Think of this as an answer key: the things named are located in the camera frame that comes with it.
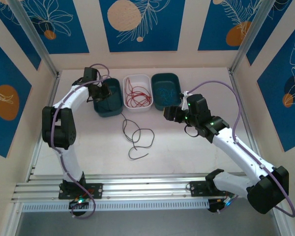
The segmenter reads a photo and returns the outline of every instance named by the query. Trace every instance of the ventilation slots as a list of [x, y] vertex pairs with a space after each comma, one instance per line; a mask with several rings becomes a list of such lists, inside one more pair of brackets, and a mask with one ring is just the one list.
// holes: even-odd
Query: ventilation slots
[[[68, 203], [25, 203], [23, 212], [59, 212], [69, 211]], [[76, 209], [75, 211], [92, 210], [90, 207]], [[206, 199], [191, 200], [167, 200], [167, 201], [98, 201], [96, 211], [110, 210], [171, 210], [171, 209], [206, 209], [209, 208]]]

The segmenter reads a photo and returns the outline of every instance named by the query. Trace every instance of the white table surface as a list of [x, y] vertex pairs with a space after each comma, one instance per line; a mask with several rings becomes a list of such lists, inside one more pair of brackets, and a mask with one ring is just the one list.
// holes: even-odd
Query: white table surface
[[[156, 73], [172, 72], [178, 75], [181, 90], [190, 90], [206, 80], [220, 80], [231, 85], [226, 68], [153, 68], [153, 69], [112, 69], [111, 76], [120, 80], [131, 74], [146, 74], [150, 77]], [[83, 70], [62, 71], [55, 103], [70, 90], [72, 83], [82, 77]], [[238, 107], [234, 95], [220, 84], [208, 84], [194, 93], [201, 93], [207, 100], [211, 114], [222, 117], [232, 127]], [[217, 168], [227, 172], [242, 170], [224, 152], [210, 144], [205, 138], [191, 138], [184, 133], [184, 124], [166, 121], [161, 111], [154, 105], [148, 112], [130, 113], [123, 107], [123, 114], [141, 127], [155, 132], [154, 144], [150, 149], [132, 152], [132, 156], [149, 153], [139, 160], [130, 160], [128, 151], [132, 144], [122, 133], [121, 115], [101, 118], [93, 108], [92, 102], [84, 103], [74, 114], [77, 130], [75, 151], [79, 164], [87, 175], [116, 174], [187, 174], [209, 173]], [[136, 128], [132, 126], [129, 133]], [[239, 122], [237, 135], [249, 145], [242, 120]], [[139, 145], [149, 144], [151, 134], [142, 133]], [[43, 143], [36, 163], [34, 174], [61, 175], [62, 170], [54, 151]]]

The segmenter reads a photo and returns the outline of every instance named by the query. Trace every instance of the orange circle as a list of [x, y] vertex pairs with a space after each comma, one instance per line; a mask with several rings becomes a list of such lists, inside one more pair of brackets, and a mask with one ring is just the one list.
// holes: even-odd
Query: orange circle
[[54, 40], [56, 38], [56, 34], [55, 32], [51, 31], [51, 30], [46, 30], [44, 32], [44, 35], [46, 38], [48, 38], [49, 40]]
[[251, 25], [250, 21], [242, 22], [240, 25], [237, 25], [227, 33], [226, 43], [229, 46], [240, 46], [248, 29]]
[[108, 21], [118, 31], [135, 29], [142, 20], [140, 10], [129, 0], [118, 0], [107, 11]]
[[283, 105], [287, 108], [293, 105], [293, 96], [289, 93], [285, 94], [283, 97]]
[[18, 92], [10, 85], [0, 86], [0, 117], [4, 120], [14, 120], [18, 114], [20, 100]]

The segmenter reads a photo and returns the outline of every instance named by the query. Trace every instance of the white bin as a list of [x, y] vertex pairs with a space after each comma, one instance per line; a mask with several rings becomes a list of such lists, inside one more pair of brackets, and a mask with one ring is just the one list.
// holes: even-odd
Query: white bin
[[[151, 103], [149, 105], [144, 106], [144, 107], [129, 107], [129, 106], [127, 106], [127, 101], [126, 101], [127, 93], [130, 92], [128, 90], [128, 88], [126, 87], [127, 78], [129, 78], [132, 87], [136, 87], [136, 86], [143, 87], [143, 88], [135, 88], [135, 91], [144, 92], [144, 93], [147, 93], [147, 91], [148, 91], [150, 93], [150, 95], [151, 95]], [[149, 78], [149, 76], [147, 76], [147, 75], [129, 75], [129, 76], [126, 76], [123, 79], [122, 85], [123, 85], [122, 86], [123, 103], [124, 103], [125, 107], [130, 112], [146, 112], [149, 109], [151, 109], [151, 106], [153, 104], [153, 94], [152, 94], [152, 88], [151, 88], [151, 79]]]

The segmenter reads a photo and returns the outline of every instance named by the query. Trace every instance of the teal bin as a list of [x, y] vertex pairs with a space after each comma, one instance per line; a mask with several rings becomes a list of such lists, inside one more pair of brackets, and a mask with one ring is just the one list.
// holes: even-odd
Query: teal bin
[[115, 78], [109, 78], [103, 83], [108, 85], [112, 95], [100, 102], [93, 101], [94, 110], [99, 114], [100, 117], [117, 116], [122, 112], [123, 106], [119, 80]]
[[181, 88], [177, 75], [155, 74], [151, 78], [151, 85], [156, 109], [162, 111], [165, 107], [180, 105]]

